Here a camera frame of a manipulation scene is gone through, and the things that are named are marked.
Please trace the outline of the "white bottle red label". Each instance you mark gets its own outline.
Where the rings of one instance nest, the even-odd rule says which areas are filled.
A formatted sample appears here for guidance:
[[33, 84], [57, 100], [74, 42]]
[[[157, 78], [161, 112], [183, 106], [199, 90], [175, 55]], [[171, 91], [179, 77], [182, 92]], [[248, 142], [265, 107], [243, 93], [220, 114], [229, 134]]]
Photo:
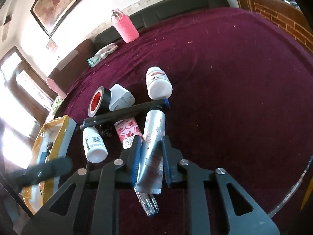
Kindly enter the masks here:
[[146, 72], [146, 88], [152, 100], [169, 98], [172, 94], [172, 84], [167, 74], [159, 67], [152, 66]]

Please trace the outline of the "white power adapter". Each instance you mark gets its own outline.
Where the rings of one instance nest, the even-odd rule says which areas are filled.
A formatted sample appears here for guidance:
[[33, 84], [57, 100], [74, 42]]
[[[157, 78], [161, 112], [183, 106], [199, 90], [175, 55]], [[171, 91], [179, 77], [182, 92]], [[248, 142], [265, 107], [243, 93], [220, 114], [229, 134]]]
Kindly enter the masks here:
[[135, 98], [126, 88], [120, 84], [115, 84], [110, 88], [111, 100], [109, 110], [119, 110], [132, 106], [135, 103]]

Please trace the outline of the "white bottle green label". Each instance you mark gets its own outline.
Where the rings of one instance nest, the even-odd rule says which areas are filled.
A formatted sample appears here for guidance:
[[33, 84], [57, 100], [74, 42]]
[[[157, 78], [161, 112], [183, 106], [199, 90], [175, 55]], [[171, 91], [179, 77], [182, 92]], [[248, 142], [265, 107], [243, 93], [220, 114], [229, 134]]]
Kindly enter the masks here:
[[95, 127], [87, 127], [83, 130], [82, 141], [88, 162], [101, 163], [107, 158], [107, 148]]

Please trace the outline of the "clear blue gel pen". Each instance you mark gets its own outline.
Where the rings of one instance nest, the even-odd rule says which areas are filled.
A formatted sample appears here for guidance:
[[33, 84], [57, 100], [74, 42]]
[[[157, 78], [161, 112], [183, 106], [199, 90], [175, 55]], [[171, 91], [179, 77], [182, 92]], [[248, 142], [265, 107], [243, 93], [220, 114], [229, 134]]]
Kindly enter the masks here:
[[157, 205], [156, 199], [152, 194], [135, 192], [139, 203], [141, 204], [145, 214], [150, 218], [155, 216], [159, 212], [159, 207]]

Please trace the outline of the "black marker blue caps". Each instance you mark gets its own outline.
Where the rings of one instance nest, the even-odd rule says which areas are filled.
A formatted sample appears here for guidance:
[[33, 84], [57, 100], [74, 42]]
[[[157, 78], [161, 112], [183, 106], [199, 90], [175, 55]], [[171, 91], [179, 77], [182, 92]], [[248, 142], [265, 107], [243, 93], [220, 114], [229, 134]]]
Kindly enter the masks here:
[[153, 109], [163, 110], [169, 109], [170, 104], [168, 99], [154, 100], [150, 102], [141, 103], [131, 107], [123, 108], [120, 110], [110, 111], [102, 115], [97, 115], [91, 118], [86, 118], [83, 124], [90, 124], [97, 126], [105, 123], [115, 123], [120, 120], [135, 117], [141, 112], [148, 112]]

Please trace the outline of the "maroon bed blanket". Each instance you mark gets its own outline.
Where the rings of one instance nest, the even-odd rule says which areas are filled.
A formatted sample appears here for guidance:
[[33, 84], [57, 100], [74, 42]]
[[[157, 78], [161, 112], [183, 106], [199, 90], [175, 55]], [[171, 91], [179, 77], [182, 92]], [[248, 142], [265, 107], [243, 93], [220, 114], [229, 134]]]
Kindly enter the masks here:
[[180, 15], [85, 70], [57, 115], [82, 123], [99, 86], [120, 84], [138, 103], [149, 101], [152, 66], [172, 84], [166, 133], [185, 158], [225, 168], [266, 212], [303, 179], [273, 217], [285, 234], [312, 177], [312, 55], [255, 13], [224, 7]]

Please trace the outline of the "yellow packing tape roll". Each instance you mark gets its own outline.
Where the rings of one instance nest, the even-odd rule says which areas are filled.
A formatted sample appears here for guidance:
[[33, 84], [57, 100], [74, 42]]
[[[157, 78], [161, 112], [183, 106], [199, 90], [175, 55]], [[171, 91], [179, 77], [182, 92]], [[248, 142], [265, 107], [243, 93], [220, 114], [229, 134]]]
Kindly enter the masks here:
[[301, 204], [301, 210], [305, 207], [307, 201], [310, 198], [310, 195], [311, 195], [312, 191], [313, 191], [313, 177], [310, 179], [310, 183], [308, 185], [308, 188], [306, 190], [305, 196], [303, 198], [303, 201], [302, 201], [302, 204]]

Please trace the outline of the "silver white cream tube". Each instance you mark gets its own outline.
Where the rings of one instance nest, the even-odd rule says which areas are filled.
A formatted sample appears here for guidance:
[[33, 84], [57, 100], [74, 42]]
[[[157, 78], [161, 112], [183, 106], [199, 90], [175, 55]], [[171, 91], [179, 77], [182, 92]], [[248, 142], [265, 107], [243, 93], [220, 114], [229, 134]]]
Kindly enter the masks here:
[[163, 157], [161, 139], [165, 136], [165, 113], [153, 109], [145, 119], [139, 172], [135, 191], [161, 194], [163, 180]]

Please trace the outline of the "pink water bottle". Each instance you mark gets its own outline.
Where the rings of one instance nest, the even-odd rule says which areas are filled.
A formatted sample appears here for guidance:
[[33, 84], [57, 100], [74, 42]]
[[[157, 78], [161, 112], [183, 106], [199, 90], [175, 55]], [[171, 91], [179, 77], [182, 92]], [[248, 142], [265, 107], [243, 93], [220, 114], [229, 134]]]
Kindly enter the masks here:
[[118, 9], [112, 10], [112, 23], [123, 41], [130, 43], [139, 37], [135, 25], [133, 25], [129, 16]]

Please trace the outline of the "black silver pen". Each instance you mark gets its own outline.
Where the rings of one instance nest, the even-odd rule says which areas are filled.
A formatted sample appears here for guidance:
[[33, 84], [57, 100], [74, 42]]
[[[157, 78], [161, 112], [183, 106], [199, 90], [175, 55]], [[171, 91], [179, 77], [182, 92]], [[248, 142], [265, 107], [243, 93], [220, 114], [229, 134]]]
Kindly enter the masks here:
[[88, 128], [88, 127], [91, 127], [92, 125], [90, 125], [90, 124], [82, 124], [82, 125], [80, 125], [78, 128], [80, 129], [80, 130], [84, 130], [84, 129], [86, 129], [86, 128]]

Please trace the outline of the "rose pattern cream tube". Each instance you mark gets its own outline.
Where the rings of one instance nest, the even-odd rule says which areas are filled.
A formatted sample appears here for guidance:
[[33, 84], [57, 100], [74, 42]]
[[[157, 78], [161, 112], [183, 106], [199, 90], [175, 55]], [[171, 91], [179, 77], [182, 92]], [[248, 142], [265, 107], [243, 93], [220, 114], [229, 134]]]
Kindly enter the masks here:
[[115, 129], [123, 149], [132, 147], [135, 136], [139, 136], [143, 140], [143, 134], [137, 125], [135, 118], [120, 120], [115, 123]]

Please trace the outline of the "white green glove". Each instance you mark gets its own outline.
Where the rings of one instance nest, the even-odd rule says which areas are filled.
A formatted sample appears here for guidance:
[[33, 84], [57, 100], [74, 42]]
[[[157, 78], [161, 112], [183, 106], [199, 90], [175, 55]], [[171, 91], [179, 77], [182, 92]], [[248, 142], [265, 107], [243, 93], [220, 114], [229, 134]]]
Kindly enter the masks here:
[[104, 60], [108, 55], [115, 52], [117, 48], [118, 46], [115, 43], [110, 43], [109, 45], [106, 45], [102, 49], [98, 50], [97, 53], [93, 57], [87, 59], [89, 66], [95, 67], [98, 63]]

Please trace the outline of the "blue battery pack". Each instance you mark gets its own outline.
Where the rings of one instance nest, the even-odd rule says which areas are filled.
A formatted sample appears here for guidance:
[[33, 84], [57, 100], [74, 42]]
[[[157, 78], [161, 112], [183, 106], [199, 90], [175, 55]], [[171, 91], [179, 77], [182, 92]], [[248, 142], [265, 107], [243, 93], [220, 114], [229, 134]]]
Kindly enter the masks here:
[[41, 157], [40, 157], [40, 163], [45, 163], [47, 161], [47, 159], [50, 156], [50, 152], [46, 151], [46, 152], [42, 152], [41, 153]]

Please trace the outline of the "framed wall painting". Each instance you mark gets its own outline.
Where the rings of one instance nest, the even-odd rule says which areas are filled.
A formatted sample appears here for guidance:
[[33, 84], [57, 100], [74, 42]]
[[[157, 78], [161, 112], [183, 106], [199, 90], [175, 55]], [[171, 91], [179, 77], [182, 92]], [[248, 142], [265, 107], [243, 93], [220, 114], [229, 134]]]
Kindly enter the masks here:
[[30, 10], [36, 22], [51, 37], [81, 0], [35, 0]]

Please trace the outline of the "silver craft knife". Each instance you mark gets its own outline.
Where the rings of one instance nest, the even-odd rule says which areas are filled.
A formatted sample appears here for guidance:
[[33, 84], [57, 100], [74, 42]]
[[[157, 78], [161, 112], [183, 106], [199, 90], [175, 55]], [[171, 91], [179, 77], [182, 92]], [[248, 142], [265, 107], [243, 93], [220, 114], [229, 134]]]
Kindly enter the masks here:
[[313, 156], [310, 157], [304, 171], [302, 172], [300, 178], [298, 181], [288, 190], [288, 192], [285, 194], [283, 199], [268, 213], [268, 216], [272, 218], [275, 216], [285, 205], [286, 203], [292, 198], [292, 196], [296, 193], [296, 191], [301, 186], [303, 179], [305, 175], [307, 174], [311, 164], [312, 164]]

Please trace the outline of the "white tray with yellow tape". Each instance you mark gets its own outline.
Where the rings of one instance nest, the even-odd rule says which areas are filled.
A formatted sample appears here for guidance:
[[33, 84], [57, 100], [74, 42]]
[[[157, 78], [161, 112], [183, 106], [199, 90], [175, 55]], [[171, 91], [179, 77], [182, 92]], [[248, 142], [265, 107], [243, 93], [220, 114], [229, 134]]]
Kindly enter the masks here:
[[[76, 122], [70, 116], [64, 115], [45, 123], [39, 131], [32, 148], [30, 165], [39, 165], [42, 152], [49, 151], [46, 162], [66, 157], [67, 149], [76, 127]], [[23, 200], [32, 214], [46, 203], [58, 190], [60, 177], [42, 181], [37, 185], [23, 189]]]

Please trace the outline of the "black headboard cushion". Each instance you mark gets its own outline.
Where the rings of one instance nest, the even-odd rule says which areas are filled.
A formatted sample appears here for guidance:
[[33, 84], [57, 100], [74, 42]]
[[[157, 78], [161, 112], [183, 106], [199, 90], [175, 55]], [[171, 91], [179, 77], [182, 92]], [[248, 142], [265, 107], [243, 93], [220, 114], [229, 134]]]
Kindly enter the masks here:
[[145, 29], [181, 14], [221, 7], [230, 7], [230, 3], [227, 0], [163, 0], [132, 14], [130, 19], [142, 34]]

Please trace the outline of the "small black clip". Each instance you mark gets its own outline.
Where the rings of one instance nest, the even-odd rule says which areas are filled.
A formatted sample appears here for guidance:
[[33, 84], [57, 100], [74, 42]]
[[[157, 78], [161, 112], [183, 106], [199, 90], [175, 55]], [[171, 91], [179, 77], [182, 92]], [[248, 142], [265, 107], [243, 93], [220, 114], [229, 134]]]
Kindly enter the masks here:
[[100, 135], [103, 139], [109, 139], [114, 136], [112, 125], [100, 125]]

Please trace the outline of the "black tape roll red core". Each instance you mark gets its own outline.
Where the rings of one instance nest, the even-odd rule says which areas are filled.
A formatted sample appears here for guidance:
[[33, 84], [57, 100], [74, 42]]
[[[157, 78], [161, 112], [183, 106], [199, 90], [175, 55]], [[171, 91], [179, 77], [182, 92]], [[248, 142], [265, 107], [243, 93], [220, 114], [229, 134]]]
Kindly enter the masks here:
[[88, 116], [94, 117], [109, 112], [111, 97], [112, 93], [109, 89], [103, 86], [98, 87], [89, 103]]

